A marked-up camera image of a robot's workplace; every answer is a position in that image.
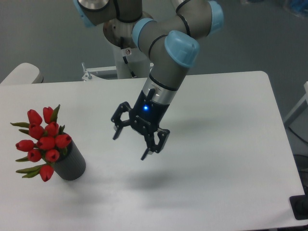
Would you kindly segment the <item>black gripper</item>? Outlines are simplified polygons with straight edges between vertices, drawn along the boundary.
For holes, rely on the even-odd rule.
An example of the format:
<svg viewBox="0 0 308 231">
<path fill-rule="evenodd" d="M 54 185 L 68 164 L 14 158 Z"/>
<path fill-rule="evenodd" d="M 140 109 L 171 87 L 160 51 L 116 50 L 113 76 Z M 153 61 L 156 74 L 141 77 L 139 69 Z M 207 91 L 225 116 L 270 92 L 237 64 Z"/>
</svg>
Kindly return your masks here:
<svg viewBox="0 0 308 231">
<path fill-rule="evenodd" d="M 168 108 L 169 104 L 156 103 L 152 99 L 148 99 L 145 93 L 141 91 L 132 109 L 128 102 L 123 102 L 111 117 L 111 121 L 115 126 L 113 140 L 119 137 L 124 127 L 131 125 L 134 130 L 144 137 L 147 145 L 141 160 L 154 152 L 160 153 L 170 135 L 170 130 L 159 126 Z M 123 121 L 121 116 L 125 112 L 129 112 L 129 119 Z M 154 140 L 155 132 L 159 139 L 157 144 Z"/>
</svg>

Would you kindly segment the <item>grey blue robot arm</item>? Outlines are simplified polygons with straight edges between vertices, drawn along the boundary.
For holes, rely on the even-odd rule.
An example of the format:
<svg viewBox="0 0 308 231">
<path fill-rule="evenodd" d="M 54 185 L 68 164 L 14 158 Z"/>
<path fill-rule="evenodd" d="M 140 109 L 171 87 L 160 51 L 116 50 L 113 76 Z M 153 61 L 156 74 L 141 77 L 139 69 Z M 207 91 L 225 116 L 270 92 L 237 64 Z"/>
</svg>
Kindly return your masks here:
<svg viewBox="0 0 308 231">
<path fill-rule="evenodd" d="M 145 139 L 144 156 L 160 152 L 170 134 L 160 121 L 194 65 L 198 39 L 223 27 L 222 7 L 214 0 L 174 0 L 176 15 L 157 22 L 146 16 L 140 0 L 76 0 L 74 5 L 86 26 L 103 24 L 120 48 L 137 48 L 153 63 L 135 105 L 121 103 L 111 120 L 115 139 L 130 126 Z"/>
</svg>

